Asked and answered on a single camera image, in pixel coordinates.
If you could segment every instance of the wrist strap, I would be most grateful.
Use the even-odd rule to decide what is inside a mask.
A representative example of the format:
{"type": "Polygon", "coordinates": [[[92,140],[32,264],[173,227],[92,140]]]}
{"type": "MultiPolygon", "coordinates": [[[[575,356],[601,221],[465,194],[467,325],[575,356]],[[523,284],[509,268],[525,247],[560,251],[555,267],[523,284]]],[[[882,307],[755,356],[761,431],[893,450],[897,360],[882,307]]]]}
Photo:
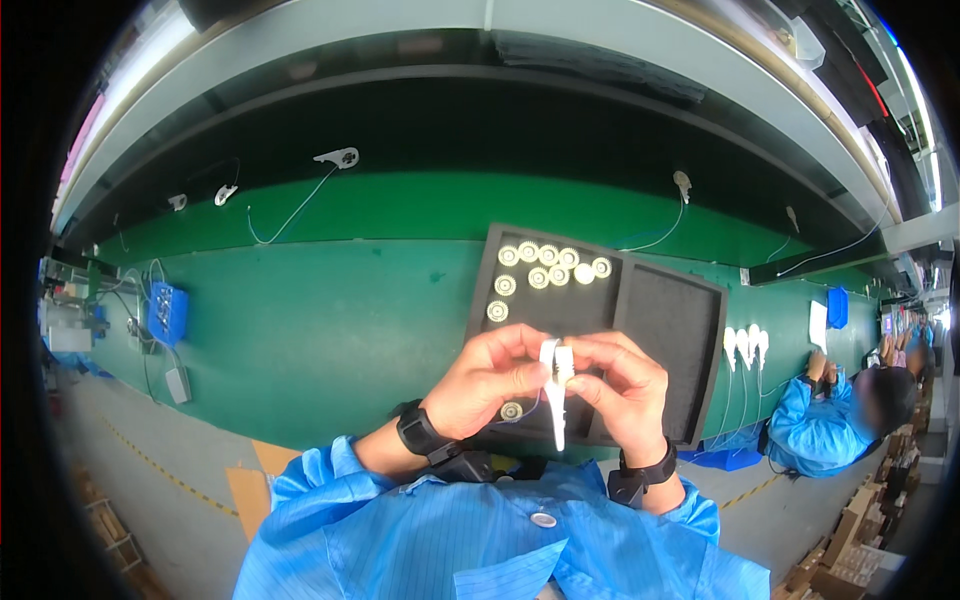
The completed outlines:
{"type": "Polygon", "coordinates": [[[666,454],[650,467],[628,468],[620,449],[620,470],[611,471],[607,479],[610,500],[633,508],[642,508],[643,495],[650,486],[666,482],[677,470],[677,447],[666,438],[666,454]]]}

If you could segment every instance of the black wristband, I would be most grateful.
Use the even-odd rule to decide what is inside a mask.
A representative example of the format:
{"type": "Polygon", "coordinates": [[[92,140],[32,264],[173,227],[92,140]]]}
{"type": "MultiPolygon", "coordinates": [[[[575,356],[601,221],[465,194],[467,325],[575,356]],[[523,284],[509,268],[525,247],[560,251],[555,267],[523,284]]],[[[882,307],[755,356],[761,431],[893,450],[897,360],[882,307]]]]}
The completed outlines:
{"type": "Polygon", "coordinates": [[[650,486],[665,483],[677,470],[677,447],[666,440],[666,454],[660,462],[650,467],[628,468],[620,450],[620,469],[611,471],[607,479],[607,492],[610,500],[634,508],[641,508],[643,495],[650,486]]]}
{"type": "Polygon", "coordinates": [[[418,404],[407,406],[400,414],[400,419],[396,422],[396,432],[403,445],[420,456],[429,456],[444,446],[456,443],[456,440],[437,433],[426,411],[418,404]]]}

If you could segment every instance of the plastic gear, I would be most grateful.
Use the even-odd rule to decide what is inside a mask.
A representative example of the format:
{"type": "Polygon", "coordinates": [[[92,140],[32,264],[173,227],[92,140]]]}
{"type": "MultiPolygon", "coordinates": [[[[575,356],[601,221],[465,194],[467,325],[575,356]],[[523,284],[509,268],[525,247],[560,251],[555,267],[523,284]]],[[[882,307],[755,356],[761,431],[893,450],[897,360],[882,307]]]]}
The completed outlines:
{"type": "Polygon", "coordinates": [[[557,264],[560,251],[555,246],[540,246],[540,263],[544,267],[552,267],[557,264]]]}
{"type": "Polygon", "coordinates": [[[600,256],[593,260],[593,272],[601,279],[606,279],[613,271],[613,265],[608,258],[600,256]]]}
{"type": "Polygon", "coordinates": [[[566,285],[570,281],[570,271],[561,265],[550,267],[550,283],[554,285],[566,285]]]}
{"type": "Polygon", "coordinates": [[[507,302],[503,300],[494,300],[487,305],[487,318],[494,323],[503,323],[507,320],[510,309],[507,308],[507,302]]]}
{"type": "Polygon", "coordinates": [[[516,249],[520,254],[520,260],[523,262],[534,262],[537,260],[537,256],[540,252],[540,249],[537,248],[537,244],[530,241],[523,242],[517,246],[516,249]]]}
{"type": "Polygon", "coordinates": [[[513,267],[520,260],[520,253],[513,246],[504,246],[496,254],[496,259],[504,267],[513,267]]]}
{"type": "Polygon", "coordinates": [[[516,279],[509,275],[501,275],[493,281],[493,289],[500,296],[510,296],[516,291],[516,279]]]}
{"type": "Polygon", "coordinates": [[[500,407],[500,418],[503,420],[517,420],[523,417],[523,407],[519,402],[504,402],[500,407]]]}
{"type": "Polygon", "coordinates": [[[580,264],[580,254],[572,248],[564,248],[557,255],[557,264],[565,269],[573,269],[580,264]]]}
{"type": "Polygon", "coordinates": [[[550,284],[550,277],[543,267],[534,267],[527,276],[527,283],[536,290],[542,290],[550,284]]]}
{"type": "Polygon", "coordinates": [[[594,277],[596,277],[596,273],[593,272],[593,267],[585,262],[580,263],[573,269],[573,278],[576,279],[578,283],[589,285],[593,283],[594,277]]]}

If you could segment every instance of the coat button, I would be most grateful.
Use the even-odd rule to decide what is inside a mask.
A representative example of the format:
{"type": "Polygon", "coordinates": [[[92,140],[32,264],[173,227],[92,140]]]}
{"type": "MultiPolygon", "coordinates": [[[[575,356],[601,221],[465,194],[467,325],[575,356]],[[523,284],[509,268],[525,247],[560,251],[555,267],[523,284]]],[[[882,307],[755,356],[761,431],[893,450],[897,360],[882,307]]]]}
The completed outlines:
{"type": "Polygon", "coordinates": [[[550,528],[557,524],[557,519],[548,515],[547,513],[533,513],[530,515],[530,520],[532,520],[539,527],[550,528]]]}

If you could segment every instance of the cardboard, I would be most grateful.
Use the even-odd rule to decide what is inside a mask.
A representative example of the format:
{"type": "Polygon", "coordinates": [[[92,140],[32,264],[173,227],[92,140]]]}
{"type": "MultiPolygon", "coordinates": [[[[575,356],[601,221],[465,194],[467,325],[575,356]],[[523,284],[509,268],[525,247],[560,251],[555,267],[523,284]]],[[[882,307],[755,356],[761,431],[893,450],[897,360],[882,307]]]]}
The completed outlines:
{"type": "Polygon", "coordinates": [[[264,472],[279,477],[290,461],[303,454],[299,450],[291,450],[279,445],[267,444],[259,440],[252,440],[253,451],[256,452],[256,458],[260,461],[260,466],[264,472]]]}
{"type": "Polygon", "coordinates": [[[227,467],[227,482],[233,503],[240,514],[240,524],[247,541],[253,541],[260,523],[270,514],[270,489],[267,477],[261,470],[252,468],[227,467]]]}

